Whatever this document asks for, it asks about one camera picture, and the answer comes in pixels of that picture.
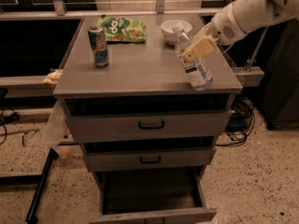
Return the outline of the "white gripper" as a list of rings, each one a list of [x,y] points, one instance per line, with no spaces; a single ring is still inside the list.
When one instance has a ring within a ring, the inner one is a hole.
[[[229,46],[245,36],[246,33],[235,19],[233,7],[227,6],[193,37],[194,42],[182,51],[181,57],[184,61],[192,62],[213,52],[217,41],[220,45]]]

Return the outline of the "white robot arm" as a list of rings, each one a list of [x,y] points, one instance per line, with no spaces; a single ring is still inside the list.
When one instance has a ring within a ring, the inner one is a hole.
[[[192,62],[218,45],[230,46],[261,27],[293,18],[299,19],[299,0],[235,0],[214,15],[181,56]]]

